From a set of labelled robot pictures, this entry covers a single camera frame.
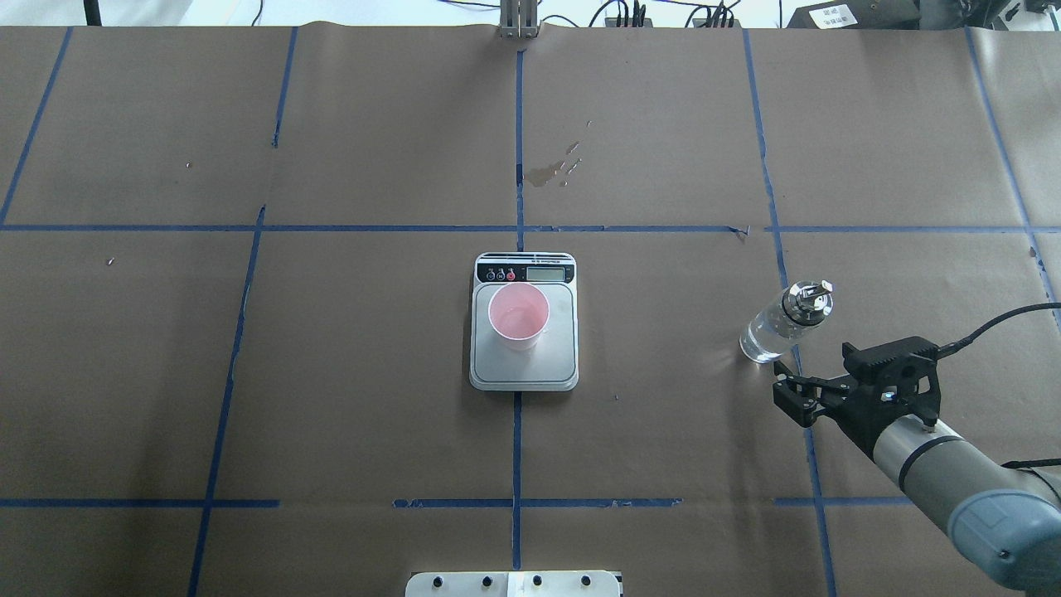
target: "white bracket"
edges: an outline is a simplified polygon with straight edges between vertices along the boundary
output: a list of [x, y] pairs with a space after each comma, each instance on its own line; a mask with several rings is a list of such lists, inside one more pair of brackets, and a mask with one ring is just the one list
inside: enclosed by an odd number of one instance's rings
[[606, 570], [420, 573], [405, 597], [623, 597], [623, 577]]
[[538, 1], [501, 0], [501, 36], [538, 37]]

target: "pink cup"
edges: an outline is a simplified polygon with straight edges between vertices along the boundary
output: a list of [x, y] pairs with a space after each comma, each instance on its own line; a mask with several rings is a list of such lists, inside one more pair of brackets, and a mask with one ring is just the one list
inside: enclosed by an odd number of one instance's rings
[[506, 347], [526, 351], [549, 323], [549, 298], [533, 283], [506, 283], [490, 297], [487, 314], [490, 327]]

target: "white label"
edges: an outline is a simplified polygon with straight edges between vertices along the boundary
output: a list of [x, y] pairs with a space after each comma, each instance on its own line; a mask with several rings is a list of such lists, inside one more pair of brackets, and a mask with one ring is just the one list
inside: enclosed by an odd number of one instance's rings
[[858, 24], [858, 21], [855, 20], [855, 16], [851, 14], [851, 8], [847, 4], [811, 11], [810, 15], [814, 19], [814, 24], [818, 25], [818, 29], [837, 29], [848, 27], [849, 24]]

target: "water droplet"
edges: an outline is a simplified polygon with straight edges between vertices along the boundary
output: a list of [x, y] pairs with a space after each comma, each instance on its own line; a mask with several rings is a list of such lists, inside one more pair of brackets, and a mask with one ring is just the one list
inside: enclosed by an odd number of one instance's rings
[[523, 179], [536, 187], [544, 187], [546, 182], [560, 173], [563, 163], [564, 161], [560, 160], [556, 163], [550, 163], [544, 168], [534, 168], [523, 175]]

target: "kitchen scale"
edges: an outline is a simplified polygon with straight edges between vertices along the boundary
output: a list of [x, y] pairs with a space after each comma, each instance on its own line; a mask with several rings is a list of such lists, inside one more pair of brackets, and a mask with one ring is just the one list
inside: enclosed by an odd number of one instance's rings
[[[549, 322], [527, 351], [502, 344], [487, 309], [502, 285], [526, 281], [549, 300]], [[484, 252], [471, 288], [469, 377], [480, 390], [566, 392], [578, 384], [578, 293], [575, 258], [567, 252]]]

